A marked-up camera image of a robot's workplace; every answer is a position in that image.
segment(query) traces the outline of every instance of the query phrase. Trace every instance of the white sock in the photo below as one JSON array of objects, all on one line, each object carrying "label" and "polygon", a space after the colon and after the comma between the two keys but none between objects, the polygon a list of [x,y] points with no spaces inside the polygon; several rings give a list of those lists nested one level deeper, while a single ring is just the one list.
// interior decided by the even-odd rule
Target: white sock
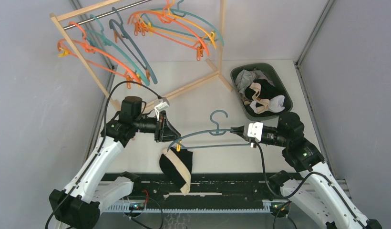
[{"label": "white sock", "polygon": [[274,113],[282,112],[285,107],[284,105],[285,97],[283,95],[278,95],[272,99],[270,99],[270,105],[268,106],[268,110]]},{"label": "white sock", "polygon": [[256,101],[252,101],[251,103],[250,103],[250,108],[252,108],[252,110],[257,114],[257,107],[256,107],[256,104],[257,104],[257,102]]}]

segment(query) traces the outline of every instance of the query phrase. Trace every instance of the laundry basket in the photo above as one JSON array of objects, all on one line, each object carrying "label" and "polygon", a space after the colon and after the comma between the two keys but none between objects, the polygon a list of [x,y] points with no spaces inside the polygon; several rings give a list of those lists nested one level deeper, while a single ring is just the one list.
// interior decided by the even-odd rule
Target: laundry basket
[{"label": "laundry basket", "polygon": [[[260,70],[264,73],[264,75],[273,82],[274,86],[278,89],[279,92],[285,97],[284,99],[284,107],[285,109],[282,111],[290,111],[292,108],[292,100],[286,91],[284,84],[280,80],[280,78],[277,75],[277,72],[274,70],[274,68],[268,64],[268,63],[253,63],[253,64],[248,64],[248,65],[243,65],[240,67],[235,68],[231,72],[231,79],[232,83],[234,85],[234,88],[236,89],[236,84],[235,80],[239,73],[242,70],[247,70],[247,71],[253,71],[253,70]],[[268,119],[275,118],[279,116],[282,112],[279,113],[273,113],[271,111],[265,111],[261,114],[256,114],[250,106],[244,106],[241,98],[241,94],[237,92],[237,97],[239,99],[240,105],[242,106],[243,111],[245,112],[246,117],[249,120],[252,121],[264,121]]]}]

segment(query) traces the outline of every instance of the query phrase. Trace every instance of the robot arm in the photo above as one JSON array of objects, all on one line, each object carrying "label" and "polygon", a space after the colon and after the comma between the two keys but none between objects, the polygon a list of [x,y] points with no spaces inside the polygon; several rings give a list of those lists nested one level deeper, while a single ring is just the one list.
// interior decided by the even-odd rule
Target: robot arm
[{"label": "robot arm", "polygon": [[312,197],[303,188],[295,190],[299,184],[285,172],[280,171],[269,179],[270,190],[278,197],[281,193],[293,201],[323,229],[381,229],[378,221],[368,219],[344,193],[332,175],[328,164],[319,150],[304,138],[304,125],[299,116],[292,112],[283,112],[278,126],[266,127],[262,123],[251,123],[232,128],[249,142],[285,147],[282,155],[285,161],[300,173],[315,189],[320,201]]},{"label": "robot arm", "polygon": [[[166,99],[161,102],[164,107],[166,103]],[[49,199],[57,220],[77,229],[91,229],[103,211],[131,194],[134,183],[129,177],[119,177],[100,189],[98,185],[110,164],[136,132],[152,133],[156,142],[173,141],[180,137],[163,108],[157,106],[158,116],[155,118],[142,115],[141,110],[141,98],[126,97],[121,111],[114,117],[118,115],[118,120],[113,118],[105,125],[102,137],[76,176],[62,191],[52,191]]]}]

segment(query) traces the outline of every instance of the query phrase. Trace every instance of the clothing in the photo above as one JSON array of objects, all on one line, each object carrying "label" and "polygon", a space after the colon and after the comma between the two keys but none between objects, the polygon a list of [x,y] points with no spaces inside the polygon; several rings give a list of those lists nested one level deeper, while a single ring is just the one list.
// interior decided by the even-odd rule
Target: clothing
[{"label": "clothing", "polygon": [[256,101],[252,101],[249,106],[256,114],[261,114],[269,108],[269,104],[267,104],[266,100],[268,99],[265,99],[266,104],[258,104]]},{"label": "clothing", "polygon": [[[268,105],[268,110],[273,112],[273,113],[279,113],[282,112],[285,107],[284,105],[284,100],[285,97],[283,95],[276,96],[272,99],[270,99],[270,104]],[[258,104],[256,101],[252,101],[250,104],[250,108],[256,113],[256,114],[261,114],[262,111],[266,111],[266,107],[264,105]]]},{"label": "clothing", "polygon": [[175,148],[162,150],[159,166],[166,177],[183,193],[190,192],[191,171],[193,169],[193,152],[186,149],[177,152]]},{"label": "clothing", "polygon": [[284,99],[285,97],[283,95],[278,95],[270,99],[270,105],[268,106],[268,110],[273,113],[282,112],[285,109],[285,107],[283,107]]},{"label": "clothing", "polygon": [[245,97],[254,100],[253,95],[256,93],[256,84],[259,84],[259,95],[258,97],[260,99],[272,99],[278,95],[280,95],[280,92],[275,88],[273,85],[271,85],[267,80],[261,80],[257,79],[254,83],[250,85],[250,87],[246,88],[245,90]]},{"label": "clothing", "polygon": [[249,90],[254,91],[255,93],[251,96],[252,102],[255,102],[250,104],[250,107],[257,113],[263,113],[266,110],[268,110],[268,106],[270,105],[270,100],[268,99],[261,99],[259,98],[260,92],[261,92],[261,85],[259,83],[252,83],[250,87],[248,87]]},{"label": "clothing", "polygon": [[262,71],[255,70],[255,71],[247,71],[242,70],[235,80],[235,85],[237,88],[237,91],[241,93],[242,95],[245,95],[245,90],[257,79],[261,80],[267,80],[271,85],[273,85],[273,82],[270,81]]}]

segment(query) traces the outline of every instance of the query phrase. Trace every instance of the wooden clothes rack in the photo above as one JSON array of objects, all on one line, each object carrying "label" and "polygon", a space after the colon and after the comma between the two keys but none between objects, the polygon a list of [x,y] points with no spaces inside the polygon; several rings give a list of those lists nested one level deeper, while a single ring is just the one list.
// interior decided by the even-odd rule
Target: wooden clothes rack
[{"label": "wooden clothes rack", "polygon": [[[75,52],[75,54],[78,56],[78,58],[81,60],[81,62],[86,67],[86,69],[89,72],[89,74],[92,76],[92,78],[94,79],[96,84],[100,87],[101,91],[104,93],[104,95],[107,98],[110,97],[110,94],[108,93],[106,88],[102,85],[102,83],[100,82],[99,78],[94,73],[93,69],[89,66],[88,62],[83,57],[82,53],[78,50],[78,48],[76,47],[75,43],[72,41],[72,39],[70,38],[70,36],[66,32],[67,29],[70,29],[72,27],[71,26],[63,27],[61,25],[61,21],[65,21],[67,19],[79,16],[79,15],[82,15],[82,14],[85,14],[85,13],[89,13],[89,12],[91,12],[93,10],[97,10],[97,9],[103,8],[105,6],[111,5],[111,4],[119,2],[119,1],[121,1],[121,0],[105,0],[105,1],[93,4],[91,6],[87,6],[87,7],[84,7],[84,8],[81,8],[81,9],[78,9],[78,10],[75,10],[75,11],[72,11],[72,12],[60,15],[60,16],[55,16],[54,13],[50,14],[50,18],[51,18],[52,22],[55,24],[56,28],[59,30],[59,32],[62,34],[62,36],[65,38],[67,43],[70,45],[70,47]],[[139,5],[139,4],[148,2],[148,1],[151,1],[151,0],[142,0],[142,1],[139,1],[139,2],[136,2],[136,3],[133,3],[131,5],[128,5],[128,6],[125,6],[125,7],[121,7],[119,9],[120,10],[128,9],[128,8],[134,7],[136,5]],[[220,23],[219,31],[222,34],[222,36],[224,36],[224,29],[225,29],[225,10],[226,10],[226,0],[221,0],[221,2],[220,2],[220,13],[219,13],[219,17],[220,17],[220,20],[219,20],[219,23]],[[113,12],[104,13],[104,14],[101,14],[101,15],[97,16],[97,18],[101,18],[101,17],[108,16],[108,15],[111,15],[111,14],[113,14]],[[81,21],[81,22],[78,22],[78,24],[84,24],[84,23],[89,22],[89,21],[90,20]],[[219,45],[218,45],[218,67],[216,67],[209,59],[206,59],[206,63],[210,66],[210,68],[212,70],[211,74],[206,75],[206,76],[204,76],[204,77],[202,77],[202,78],[200,78],[200,79],[198,79],[198,80],[196,80],[196,81],[194,81],[192,83],[189,83],[189,84],[187,84],[187,85],[185,85],[185,86],[183,86],[183,87],[181,87],[181,88],[179,88],[179,89],[177,89],[175,91],[172,91],[172,92],[164,95],[163,97],[166,97],[168,100],[173,99],[173,98],[175,98],[177,96],[180,96],[180,95],[182,95],[182,94],[184,94],[186,92],[189,92],[189,91],[191,91],[191,90],[193,90],[195,88],[198,88],[198,87],[204,85],[205,83],[207,83],[207,82],[209,82],[209,81],[211,81],[213,79],[221,80],[221,82],[227,87],[227,89],[229,91],[232,91],[233,89],[232,89],[231,84],[222,75],[223,50],[224,49],[223,49],[222,43],[219,43]],[[149,110],[149,108],[153,107],[156,102],[157,102],[157,100],[154,100],[154,101],[151,101],[151,102],[147,103],[146,109]],[[111,103],[111,105],[114,107],[114,109],[116,111],[119,111],[121,109],[121,105],[116,100],[113,100],[112,98],[110,98],[110,103]]]}]

